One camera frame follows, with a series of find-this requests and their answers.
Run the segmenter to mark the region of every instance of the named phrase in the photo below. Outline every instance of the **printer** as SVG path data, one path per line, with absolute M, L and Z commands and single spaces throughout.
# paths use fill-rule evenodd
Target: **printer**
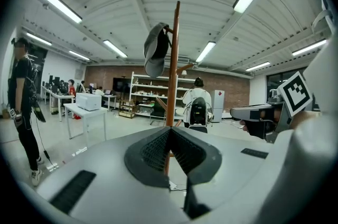
M 76 94 L 76 104 L 85 110 L 92 111 L 101 108 L 101 96 L 92 94 Z

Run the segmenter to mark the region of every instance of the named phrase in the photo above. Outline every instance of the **white refrigerator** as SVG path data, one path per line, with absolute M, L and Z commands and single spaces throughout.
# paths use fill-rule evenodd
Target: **white refrigerator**
M 215 90 L 211 92 L 211 110 L 213 114 L 213 123 L 222 121 L 223 105 L 224 105 L 224 91 Z

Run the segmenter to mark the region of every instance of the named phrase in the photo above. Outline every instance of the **floor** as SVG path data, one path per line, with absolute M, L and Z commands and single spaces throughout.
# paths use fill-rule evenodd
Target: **floor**
M 40 166 L 43 171 L 42 181 L 51 172 L 55 171 L 55 167 L 61 167 L 69 162 L 73 157 L 86 149 L 86 140 L 83 135 L 74 139 L 69 139 L 67 125 L 65 118 L 62 118 L 62 122 L 59 121 L 58 115 L 51 115 L 48 112 L 49 104 L 40 103 L 42 112 L 46 118 L 46 123 L 38 121 L 38 126 L 41 134 L 39 137 L 39 130 L 36 124 L 35 115 L 32 114 L 32 128 L 35 134 L 37 143 L 39 145 L 41 157 L 45 163 Z M 99 119 L 92 119 L 88 121 L 89 124 L 89 144 L 90 146 L 103 142 L 104 133 L 102 121 Z M 107 114 L 107 139 L 113 139 L 132 133 L 162 126 L 163 122 L 155 121 L 152 125 L 149 125 L 149 119 L 142 116 L 135 116 L 133 119 L 118 116 L 117 111 L 113 110 Z M 72 135 L 80 134 L 82 132 L 82 121 L 70 119 L 70 128 Z M 28 160 L 20 141 L 18 140 L 18 134 L 14 127 L 12 120 L 0 119 L 0 149 L 8 162 L 9 167 L 15 177 L 28 185 L 33 187 L 30 183 L 29 174 L 30 168 Z M 250 136 L 247 132 L 240 129 L 240 125 L 237 122 L 231 120 L 223 120 L 220 123 L 214 123 L 208 126 L 208 134 L 218 135 L 227 138 L 237 138 L 251 141 L 261 141 L 261 139 Z M 46 159 L 43 154 L 44 148 L 48 151 L 50 159 L 53 165 Z M 169 166 L 169 177 L 171 182 L 176 184 L 175 190 L 184 190 L 186 187 L 186 175 L 180 168 L 175 158 L 171 157 Z M 184 191 L 172 191 L 171 197 L 173 201 L 177 203 L 179 207 L 183 207 Z

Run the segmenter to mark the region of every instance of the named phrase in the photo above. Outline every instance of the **man in black outfit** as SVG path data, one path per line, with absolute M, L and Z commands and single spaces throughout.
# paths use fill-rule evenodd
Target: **man in black outfit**
M 28 157 L 32 183 L 37 186 L 42 175 L 37 165 L 42 164 L 43 160 L 40 157 L 39 147 L 31 126 L 31 92 L 28 83 L 32 77 L 33 66 L 27 56 L 28 47 L 29 43 L 24 38 L 14 43 L 15 62 L 8 88 L 8 102 L 11 109 L 15 110 L 15 127 Z

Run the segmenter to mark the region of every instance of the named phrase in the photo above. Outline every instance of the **white sneaker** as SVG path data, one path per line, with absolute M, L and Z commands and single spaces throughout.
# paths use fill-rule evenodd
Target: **white sneaker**
M 42 175 L 42 171 L 39 170 L 39 169 L 37 171 L 32 171 L 31 177 L 32 177 L 32 184 L 33 184 L 33 186 L 39 185 L 41 175 Z
M 39 159 L 36 160 L 36 163 L 37 163 L 38 165 L 41 165 L 41 164 L 44 163 L 44 160 L 43 160 L 41 157 L 39 157 Z

